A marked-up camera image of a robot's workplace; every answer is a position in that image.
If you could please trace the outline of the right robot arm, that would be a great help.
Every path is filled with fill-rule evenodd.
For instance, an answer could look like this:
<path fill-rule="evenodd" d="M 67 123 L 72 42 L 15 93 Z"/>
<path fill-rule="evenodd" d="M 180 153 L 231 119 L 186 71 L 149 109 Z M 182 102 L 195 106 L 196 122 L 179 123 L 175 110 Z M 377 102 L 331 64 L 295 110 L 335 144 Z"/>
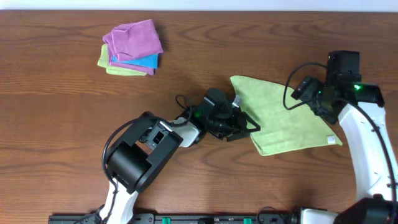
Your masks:
<path fill-rule="evenodd" d="M 357 201 L 336 215 L 313 215 L 330 223 L 397 223 L 397 161 L 386 128 L 385 102 L 376 84 L 363 83 L 359 52 L 328 54 L 326 79 L 307 77 L 293 97 L 346 136 Z"/>

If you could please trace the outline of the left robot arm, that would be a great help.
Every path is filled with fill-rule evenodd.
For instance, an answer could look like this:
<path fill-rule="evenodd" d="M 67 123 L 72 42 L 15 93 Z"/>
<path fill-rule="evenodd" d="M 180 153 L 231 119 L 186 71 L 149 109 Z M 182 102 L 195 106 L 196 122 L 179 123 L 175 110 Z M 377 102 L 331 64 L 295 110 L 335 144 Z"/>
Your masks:
<path fill-rule="evenodd" d="M 230 100 L 225 92 L 210 88 L 197 105 L 185 95 L 177 95 L 179 98 L 184 100 L 179 104 L 183 112 L 174 120 L 146 111 L 120 126 L 106 141 L 101 164 L 109 192 L 99 211 L 101 223 L 129 223 L 137 196 L 153 183 L 178 148 L 198 144 L 208 133 L 230 142 L 261 130 L 241 110 L 238 95 Z"/>

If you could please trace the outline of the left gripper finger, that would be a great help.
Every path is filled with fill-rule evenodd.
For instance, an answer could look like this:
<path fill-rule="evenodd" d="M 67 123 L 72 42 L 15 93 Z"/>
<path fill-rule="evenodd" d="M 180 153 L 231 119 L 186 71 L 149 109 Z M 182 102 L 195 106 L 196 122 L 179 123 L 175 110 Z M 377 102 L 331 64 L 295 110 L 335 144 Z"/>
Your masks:
<path fill-rule="evenodd" d="M 250 132 L 247 131 L 240 131 L 238 133 L 233 133 L 227 136 L 226 140 L 228 142 L 236 141 L 238 139 L 247 138 L 250 136 Z"/>
<path fill-rule="evenodd" d="M 253 133 L 261 130 L 261 126 L 257 124 L 246 112 L 241 112 L 241 130 L 245 133 Z M 253 128 L 248 128 L 248 123 L 253 125 Z"/>

